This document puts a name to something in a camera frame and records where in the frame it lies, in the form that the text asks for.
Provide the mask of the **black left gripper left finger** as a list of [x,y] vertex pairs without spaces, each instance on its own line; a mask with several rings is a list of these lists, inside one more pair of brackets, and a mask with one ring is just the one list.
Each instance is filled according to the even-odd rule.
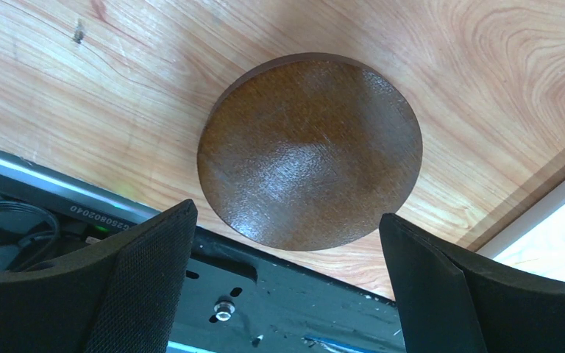
[[197,216],[187,199],[83,249],[0,272],[0,352],[164,352]]

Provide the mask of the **plain dark brown coaster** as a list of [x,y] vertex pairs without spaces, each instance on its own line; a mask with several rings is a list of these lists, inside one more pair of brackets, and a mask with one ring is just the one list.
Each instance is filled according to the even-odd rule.
[[219,96],[197,170],[230,228],[309,252],[375,231],[411,195],[422,156],[416,115],[384,76],[348,57],[302,53],[253,68]]

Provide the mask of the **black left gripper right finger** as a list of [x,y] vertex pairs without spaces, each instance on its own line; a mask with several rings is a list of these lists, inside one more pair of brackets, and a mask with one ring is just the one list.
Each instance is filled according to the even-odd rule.
[[565,282],[488,259],[393,213],[379,233],[408,352],[565,352]]

